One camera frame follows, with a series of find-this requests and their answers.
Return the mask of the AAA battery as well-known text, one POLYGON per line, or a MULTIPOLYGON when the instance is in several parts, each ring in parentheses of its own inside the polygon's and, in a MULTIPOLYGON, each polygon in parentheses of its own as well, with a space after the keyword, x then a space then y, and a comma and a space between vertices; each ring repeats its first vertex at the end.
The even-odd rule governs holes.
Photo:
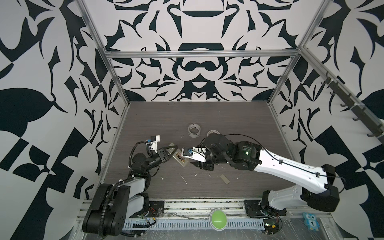
POLYGON ((184 158, 182 157, 182 155, 179 154, 179 153, 176 154, 176 157, 177 157, 180 161, 182 161, 182 162, 185 161, 184 158))

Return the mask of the remote battery cover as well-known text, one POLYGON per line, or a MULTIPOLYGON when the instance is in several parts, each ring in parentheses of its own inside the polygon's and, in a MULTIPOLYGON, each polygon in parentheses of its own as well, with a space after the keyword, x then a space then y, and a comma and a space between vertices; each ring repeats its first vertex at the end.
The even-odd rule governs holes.
POLYGON ((230 180, 225 175, 220 175, 220 179, 228 185, 230 183, 230 180))

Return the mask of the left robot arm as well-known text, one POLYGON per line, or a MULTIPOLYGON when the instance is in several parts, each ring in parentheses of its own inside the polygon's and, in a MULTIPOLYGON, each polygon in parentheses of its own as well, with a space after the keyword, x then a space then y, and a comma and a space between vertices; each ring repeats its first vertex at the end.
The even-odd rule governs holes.
POLYGON ((84 217, 84 233, 96 234, 100 240, 107 236, 124 235, 123 228, 127 217, 146 214, 150 207, 148 194, 153 175, 152 169, 169 161, 177 152, 178 146, 167 146, 148 156, 135 154, 134 146, 129 155, 130 173, 126 179, 114 184, 100 184, 84 217))

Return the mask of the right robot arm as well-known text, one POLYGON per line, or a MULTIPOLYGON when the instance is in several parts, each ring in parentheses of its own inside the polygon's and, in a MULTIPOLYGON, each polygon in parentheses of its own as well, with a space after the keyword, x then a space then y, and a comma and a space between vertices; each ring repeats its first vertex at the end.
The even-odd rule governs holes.
POLYGON ((187 152, 201 169, 213 171, 215 165, 228 164, 239 171, 269 174, 294 184, 279 191, 264 191, 263 209, 282 211, 308 205, 332 213, 340 203, 341 190, 334 185, 338 178, 334 166, 314 167, 290 160, 269 151, 255 139, 234 143, 225 135, 210 134, 187 152))

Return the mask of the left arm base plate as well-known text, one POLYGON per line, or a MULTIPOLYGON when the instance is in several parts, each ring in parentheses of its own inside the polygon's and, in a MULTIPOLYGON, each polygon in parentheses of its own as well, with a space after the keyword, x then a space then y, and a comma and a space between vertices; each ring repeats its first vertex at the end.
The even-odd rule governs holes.
POLYGON ((158 218, 164 215, 164 201, 149 201, 149 206, 145 208, 147 218, 158 218))

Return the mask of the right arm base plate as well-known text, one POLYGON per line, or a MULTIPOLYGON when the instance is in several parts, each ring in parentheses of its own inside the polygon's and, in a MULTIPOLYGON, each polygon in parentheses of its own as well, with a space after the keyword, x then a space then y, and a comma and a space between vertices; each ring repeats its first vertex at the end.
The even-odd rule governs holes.
POLYGON ((267 200, 245 200, 246 214, 250 218, 274 218, 275 216, 286 216, 287 210, 276 210, 272 208, 267 200))

